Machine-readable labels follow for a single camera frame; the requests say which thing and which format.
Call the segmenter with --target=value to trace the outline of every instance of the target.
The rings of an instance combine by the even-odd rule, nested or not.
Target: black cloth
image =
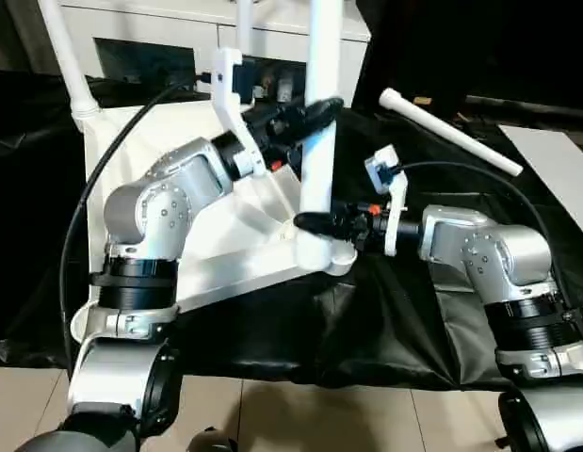
[[[16,89],[21,80],[12,80],[0,74],[2,111],[8,113],[0,119],[0,365],[63,366],[57,262],[84,180],[83,143],[68,119],[58,79],[33,77],[21,91]],[[95,82],[93,89],[103,106],[142,104],[150,97],[138,87]],[[525,164],[497,128],[471,133]],[[363,162],[390,142],[405,163],[444,159],[483,165],[403,119],[346,110],[338,121],[333,196],[380,202]],[[409,181],[407,218],[419,219],[426,205],[440,203],[533,225],[519,202],[482,177],[419,169]],[[531,169],[515,183],[543,214],[572,301],[583,304],[583,234]],[[85,233],[78,236],[69,266],[72,310],[88,292]],[[431,277],[412,244],[403,244],[396,258],[363,254],[344,277],[313,274],[181,315],[174,338],[188,374],[328,387],[504,386],[478,297],[436,291],[435,283],[453,278],[440,270]]]

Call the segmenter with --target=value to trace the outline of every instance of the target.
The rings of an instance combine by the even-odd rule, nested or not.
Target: tiled floor
[[[0,452],[55,428],[67,379],[57,370],[0,369]],[[494,393],[431,393],[186,377],[176,423],[142,448],[184,452],[204,428],[224,429],[240,452],[493,451],[503,428]]]

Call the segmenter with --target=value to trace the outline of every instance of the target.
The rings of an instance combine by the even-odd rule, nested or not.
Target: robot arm
[[[497,345],[496,364],[514,385],[499,397],[512,450],[564,452],[583,446],[583,340],[553,279],[544,237],[442,205],[428,206],[419,224],[402,220],[406,176],[401,172],[390,180],[395,165],[391,146],[365,162],[376,190],[391,194],[387,206],[338,202],[330,215],[302,213],[295,224],[349,240],[359,250],[376,244],[391,256],[397,239],[418,239],[422,260],[459,270],[483,303]]]
[[[267,161],[293,153],[342,106],[338,98],[283,105],[250,112],[245,121]],[[193,219],[249,174],[244,152],[232,132],[197,138],[111,193],[103,270],[90,279],[100,294],[70,382],[69,416],[59,430],[19,450],[130,452],[173,423],[182,385],[170,340],[178,259]]]

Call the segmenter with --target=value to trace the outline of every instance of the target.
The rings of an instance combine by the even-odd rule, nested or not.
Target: black cable
[[[69,223],[67,233],[65,234],[65,241],[63,242],[63,250],[61,252],[61,257],[58,267],[58,303],[60,308],[61,316],[61,329],[63,333],[63,342],[65,347],[65,359],[67,361],[67,375],[71,379],[73,374],[73,348],[72,348],[72,337],[69,329],[69,313],[67,307],[67,293],[65,287],[65,277],[67,272],[67,263],[69,261],[69,255],[71,253],[73,234],[77,230],[80,220],[84,217],[84,209],[86,207],[86,202],[88,201],[89,195],[96,185],[96,182],[105,169],[106,164],[109,162],[113,154],[118,150],[126,137],[130,134],[132,129],[140,122],[140,120],[153,108],[155,105],[159,104],[161,101],[173,94],[177,89],[188,85],[189,83],[195,82],[195,76],[192,79],[185,79],[175,85],[164,89],[159,94],[157,94],[153,99],[142,107],[132,119],[123,126],[118,135],[115,137],[113,142],[109,145],[105,153],[101,156],[98,164],[92,170],[91,175],[82,190],[80,199],[75,206],[75,211],[73,212],[72,220]]]
[[[551,244],[550,234],[548,233],[548,229],[546,228],[546,224],[544,223],[542,216],[538,212],[538,209],[536,209],[536,206],[534,206],[534,204],[532,204],[532,202],[527,198],[527,196],[519,188],[514,186],[511,182],[507,181],[506,179],[503,179],[502,177],[498,176],[497,174],[494,174],[493,172],[491,172],[487,169],[485,170],[483,168],[479,168],[479,167],[476,167],[474,165],[469,165],[467,163],[446,162],[446,161],[441,161],[441,160],[437,160],[437,161],[432,160],[432,161],[427,161],[427,162],[415,162],[415,163],[407,163],[405,165],[398,165],[396,167],[393,167],[393,168],[387,170],[385,172],[385,175],[391,178],[392,176],[394,176],[402,171],[405,171],[405,170],[412,170],[415,168],[422,168],[422,167],[444,167],[444,166],[463,168],[465,170],[471,170],[471,171],[476,172],[482,176],[488,177],[488,178],[494,180],[495,182],[498,182],[503,187],[505,187],[508,191],[510,191],[510,193],[512,193],[517,199],[519,199],[519,201],[521,201],[527,207],[527,209],[531,212],[532,217],[534,217],[534,219],[536,220],[536,223],[538,224],[538,228],[540,230],[540,233],[546,239],[546,242],[548,243],[548,246],[551,250],[551,262],[552,262],[553,273],[555,275],[555,281],[557,283],[557,287],[559,288],[559,292],[563,295],[563,301],[565,303],[565,306],[568,309],[573,309],[574,306],[572,305],[572,303],[569,300],[569,295],[568,295],[566,287],[565,287],[565,282],[563,280],[563,276],[562,276],[561,272],[559,271],[559,266],[557,265],[556,254],[553,252],[553,246]]]

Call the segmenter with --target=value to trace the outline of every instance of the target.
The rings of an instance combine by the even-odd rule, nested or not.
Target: white pole
[[[71,98],[72,117],[74,120],[89,118],[99,111],[99,106],[92,97],[86,77],[80,69],[57,0],[38,0],[38,3]]]
[[[251,55],[253,0],[236,0],[236,47],[243,55]]]
[[[338,94],[339,53],[344,0],[312,0],[310,53],[306,72],[306,104]],[[301,212],[330,212],[335,123],[308,138],[301,163]],[[330,239],[298,231],[296,260],[311,271],[327,268],[332,258]]]
[[[402,116],[413,120],[417,124],[425,127],[436,135],[447,139],[448,141],[461,146],[467,152],[485,160],[510,174],[518,176],[523,167],[508,159],[504,155],[480,143],[476,139],[469,137],[458,129],[455,129],[448,123],[431,115],[423,108],[408,102],[402,98],[399,92],[394,89],[386,89],[379,98],[379,104],[388,110],[394,110]]]

